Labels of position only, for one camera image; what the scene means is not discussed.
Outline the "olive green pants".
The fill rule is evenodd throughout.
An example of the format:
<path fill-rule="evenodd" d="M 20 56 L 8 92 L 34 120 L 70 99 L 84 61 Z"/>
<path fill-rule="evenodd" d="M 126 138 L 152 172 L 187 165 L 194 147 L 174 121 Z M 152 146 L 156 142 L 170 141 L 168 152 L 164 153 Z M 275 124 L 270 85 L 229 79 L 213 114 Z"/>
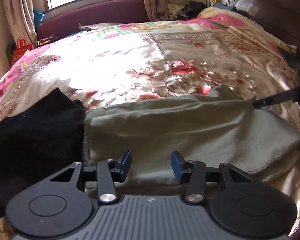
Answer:
<path fill-rule="evenodd" d="M 88 165 L 132 152 L 126 185 L 175 183 L 170 156 L 178 151 L 216 167 L 230 163 L 271 181 L 300 158 L 300 132 L 270 110 L 218 86 L 204 96 L 150 99 L 90 110 L 85 118 Z"/>

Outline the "dark wooden headboard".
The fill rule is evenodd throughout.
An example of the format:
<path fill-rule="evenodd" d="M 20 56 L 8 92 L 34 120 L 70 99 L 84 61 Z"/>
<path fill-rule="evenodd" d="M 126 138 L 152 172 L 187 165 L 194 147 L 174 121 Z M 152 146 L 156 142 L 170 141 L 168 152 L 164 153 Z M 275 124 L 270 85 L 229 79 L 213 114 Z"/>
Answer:
<path fill-rule="evenodd" d="M 300 47 L 300 0 L 222 0 L 283 42 Z"/>

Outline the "black cloth garment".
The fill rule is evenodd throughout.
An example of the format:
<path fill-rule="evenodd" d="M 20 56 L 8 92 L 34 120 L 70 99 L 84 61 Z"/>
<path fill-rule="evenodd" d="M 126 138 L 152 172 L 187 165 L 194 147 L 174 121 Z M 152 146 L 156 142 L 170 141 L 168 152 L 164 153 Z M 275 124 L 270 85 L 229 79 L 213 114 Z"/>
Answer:
<path fill-rule="evenodd" d="M 0 122 L 0 218 L 19 192 L 83 161 L 85 109 L 58 88 Z"/>

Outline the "floral satin bedspread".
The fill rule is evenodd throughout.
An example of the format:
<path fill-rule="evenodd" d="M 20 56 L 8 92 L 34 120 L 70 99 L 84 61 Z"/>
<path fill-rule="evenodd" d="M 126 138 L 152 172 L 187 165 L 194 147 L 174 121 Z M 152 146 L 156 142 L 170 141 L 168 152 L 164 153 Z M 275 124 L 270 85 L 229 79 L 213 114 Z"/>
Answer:
<path fill-rule="evenodd" d="M 17 61 L 0 81 L 0 122 L 56 88 L 83 103 L 85 118 L 124 103 L 206 96 L 222 85 L 253 105 L 300 87 L 291 49 L 254 21 L 214 7 L 190 21 L 82 31 Z M 259 109 L 300 132 L 297 100 Z M 185 202 L 188 184 L 175 176 L 171 185 L 130 187 L 128 173 L 114 184 L 119 200 L 101 204 L 98 162 L 85 162 L 84 139 L 85 119 L 83 161 L 16 194 L 0 218 L 0 239 L 300 239 L 300 158 L 271 181 L 230 163 L 206 165 L 204 204 Z"/>

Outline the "black clothes pile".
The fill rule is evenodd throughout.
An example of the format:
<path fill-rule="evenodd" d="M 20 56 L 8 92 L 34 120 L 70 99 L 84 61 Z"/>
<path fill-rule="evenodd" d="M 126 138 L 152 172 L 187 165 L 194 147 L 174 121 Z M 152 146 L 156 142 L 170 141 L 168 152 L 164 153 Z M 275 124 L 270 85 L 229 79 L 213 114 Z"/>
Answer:
<path fill-rule="evenodd" d="M 180 11 L 180 19 L 191 20 L 197 17 L 205 8 L 206 5 L 203 2 L 190 1 L 189 4 L 185 5 Z"/>

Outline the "red gift bag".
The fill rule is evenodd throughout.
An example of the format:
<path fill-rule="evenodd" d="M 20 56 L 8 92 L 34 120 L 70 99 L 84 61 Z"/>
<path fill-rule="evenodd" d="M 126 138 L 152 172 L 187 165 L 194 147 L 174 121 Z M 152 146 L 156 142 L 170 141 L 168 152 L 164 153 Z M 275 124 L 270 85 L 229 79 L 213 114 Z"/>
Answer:
<path fill-rule="evenodd" d="M 14 65 L 27 51 L 31 51 L 33 45 L 28 43 L 25 39 L 19 38 L 17 40 L 17 47 L 13 50 L 11 65 Z"/>

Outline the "maroon upholstered bench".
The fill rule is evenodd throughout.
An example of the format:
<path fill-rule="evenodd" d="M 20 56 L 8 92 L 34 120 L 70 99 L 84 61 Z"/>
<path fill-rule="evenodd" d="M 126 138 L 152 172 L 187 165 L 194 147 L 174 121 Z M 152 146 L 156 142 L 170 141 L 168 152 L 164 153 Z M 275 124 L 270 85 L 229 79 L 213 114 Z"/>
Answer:
<path fill-rule="evenodd" d="M 99 23 L 143 23 L 148 22 L 143 0 L 111 0 L 87 5 L 64 14 L 43 20 L 37 38 L 50 36 L 67 37 L 79 32 L 79 25 Z"/>

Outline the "blue bag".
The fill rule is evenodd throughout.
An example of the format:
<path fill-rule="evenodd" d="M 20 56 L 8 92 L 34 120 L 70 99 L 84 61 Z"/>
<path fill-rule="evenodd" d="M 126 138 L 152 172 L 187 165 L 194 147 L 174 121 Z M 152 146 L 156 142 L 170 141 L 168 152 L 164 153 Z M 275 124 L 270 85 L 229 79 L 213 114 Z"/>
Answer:
<path fill-rule="evenodd" d="M 42 23 L 43 19 L 45 17 L 45 14 L 43 12 L 34 11 L 34 28 L 35 31 L 38 30 L 40 24 Z"/>

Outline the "beige left curtain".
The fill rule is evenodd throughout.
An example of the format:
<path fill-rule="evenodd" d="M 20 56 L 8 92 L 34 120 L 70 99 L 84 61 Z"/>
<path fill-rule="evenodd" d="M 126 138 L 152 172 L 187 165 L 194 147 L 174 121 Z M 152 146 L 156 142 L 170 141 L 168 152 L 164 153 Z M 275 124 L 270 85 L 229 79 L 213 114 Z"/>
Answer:
<path fill-rule="evenodd" d="M 17 42 L 24 39 L 27 44 L 36 45 L 33 0 L 3 0 L 10 32 Z"/>

